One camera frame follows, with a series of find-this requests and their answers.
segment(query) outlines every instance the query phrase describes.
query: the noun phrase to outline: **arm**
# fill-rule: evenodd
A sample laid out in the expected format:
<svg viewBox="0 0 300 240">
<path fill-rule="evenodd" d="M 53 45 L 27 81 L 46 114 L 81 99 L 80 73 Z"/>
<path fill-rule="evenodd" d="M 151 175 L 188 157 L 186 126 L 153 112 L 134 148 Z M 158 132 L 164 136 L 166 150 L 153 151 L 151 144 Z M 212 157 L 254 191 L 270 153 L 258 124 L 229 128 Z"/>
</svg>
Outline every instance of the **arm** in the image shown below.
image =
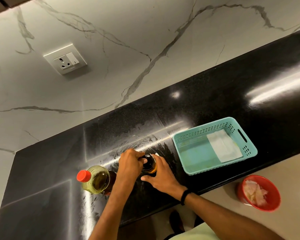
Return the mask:
<svg viewBox="0 0 300 240">
<path fill-rule="evenodd" d="M 141 180 L 147 181 L 161 192 L 181 200 L 181 196 L 187 188 L 178 183 L 163 157 L 153 156 L 157 162 L 157 175 L 156 177 L 143 176 Z M 187 207 L 208 224 L 221 240 L 283 240 L 278 234 L 260 223 L 232 212 L 194 193 L 188 194 L 184 202 Z"/>
<path fill-rule="evenodd" d="M 144 152 L 137 152 L 133 149 L 128 149 L 121 154 L 117 177 L 108 203 L 94 227 L 89 240 L 117 239 L 122 210 L 137 177 L 141 173 L 143 164 L 147 162 L 146 159 L 140 158 L 144 154 Z"/>
</svg>

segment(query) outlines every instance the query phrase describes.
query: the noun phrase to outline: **black pants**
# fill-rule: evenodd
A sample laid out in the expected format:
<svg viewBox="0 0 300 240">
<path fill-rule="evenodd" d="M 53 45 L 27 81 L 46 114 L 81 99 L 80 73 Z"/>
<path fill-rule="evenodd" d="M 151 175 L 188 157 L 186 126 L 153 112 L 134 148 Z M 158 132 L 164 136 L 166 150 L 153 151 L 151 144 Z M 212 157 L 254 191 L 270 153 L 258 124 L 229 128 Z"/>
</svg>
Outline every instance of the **black pants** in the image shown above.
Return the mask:
<svg viewBox="0 0 300 240">
<path fill-rule="evenodd" d="M 199 216 L 197 216 L 196 219 L 195 219 L 195 221 L 194 221 L 194 226 L 193 227 L 195 228 L 195 227 L 199 226 L 202 223 L 204 223 L 204 220 L 202 220 Z M 181 233 L 183 233 L 183 232 L 172 233 L 169 236 L 167 236 L 164 240 L 168 240 L 168 239 L 170 239 L 170 238 L 172 238 L 172 237 L 174 237 L 176 235 L 179 235 Z"/>
</svg>

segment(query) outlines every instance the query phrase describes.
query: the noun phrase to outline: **forearm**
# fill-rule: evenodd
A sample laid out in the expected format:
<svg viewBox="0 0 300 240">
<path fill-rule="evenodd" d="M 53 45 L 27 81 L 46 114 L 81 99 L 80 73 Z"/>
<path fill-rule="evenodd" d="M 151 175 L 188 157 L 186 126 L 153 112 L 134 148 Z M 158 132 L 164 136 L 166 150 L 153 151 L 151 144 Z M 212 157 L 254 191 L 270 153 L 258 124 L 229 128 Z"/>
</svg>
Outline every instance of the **forearm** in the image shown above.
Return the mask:
<svg viewBox="0 0 300 240">
<path fill-rule="evenodd" d="M 89 240 L 116 240 L 122 210 L 132 187 L 123 186 L 118 180 L 113 186 L 109 200 L 94 227 Z"/>
<path fill-rule="evenodd" d="M 179 186 L 172 193 L 177 200 L 186 188 Z M 247 217 L 241 216 L 194 193 L 188 194 L 185 205 L 202 218 L 221 239 L 283 240 L 275 232 Z"/>
</svg>

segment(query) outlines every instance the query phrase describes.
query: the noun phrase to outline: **oil bottle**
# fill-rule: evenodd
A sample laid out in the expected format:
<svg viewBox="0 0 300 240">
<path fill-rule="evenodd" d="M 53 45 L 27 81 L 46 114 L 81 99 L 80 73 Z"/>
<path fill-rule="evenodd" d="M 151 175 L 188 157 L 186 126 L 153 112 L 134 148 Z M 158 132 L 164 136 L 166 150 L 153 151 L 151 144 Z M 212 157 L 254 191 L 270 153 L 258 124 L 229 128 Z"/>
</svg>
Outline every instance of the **oil bottle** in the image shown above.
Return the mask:
<svg viewBox="0 0 300 240">
<path fill-rule="evenodd" d="M 110 195 L 116 181 L 117 174 L 101 166 L 92 166 L 88 170 L 81 170 L 77 180 L 82 182 L 82 188 L 92 194 Z"/>
<path fill-rule="evenodd" d="M 144 172 L 155 173 L 157 171 L 157 163 L 155 158 L 150 154 L 145 154 L 142 157 L 148 160 L 148 162 L 143 165 Z"/>
</svg>

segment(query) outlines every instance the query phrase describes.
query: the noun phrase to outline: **granite countertop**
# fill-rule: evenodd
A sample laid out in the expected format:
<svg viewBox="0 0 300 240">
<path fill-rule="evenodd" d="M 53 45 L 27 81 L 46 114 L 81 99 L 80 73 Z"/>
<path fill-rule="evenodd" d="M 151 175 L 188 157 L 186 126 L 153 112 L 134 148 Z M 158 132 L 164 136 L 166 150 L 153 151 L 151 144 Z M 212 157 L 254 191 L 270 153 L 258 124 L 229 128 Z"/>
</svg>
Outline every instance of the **granite countertop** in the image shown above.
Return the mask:
<svg viewBox="0 0 300 240">
<path fill-rule="evenodd" d="M 224 117 L 238 121 L 258 155 L 188 176 L 171 137 Z M 76 174 L 92 165 L 116 171 L 130 147 L 165 157 L 177 180 L 199 194 L 300 153 L 300 32 L 18 151 L 0 239 L 85 239 L 107 198 L 82 190 Z M 176 204 L 138 178 L 121 225 Z"/>
</svg>

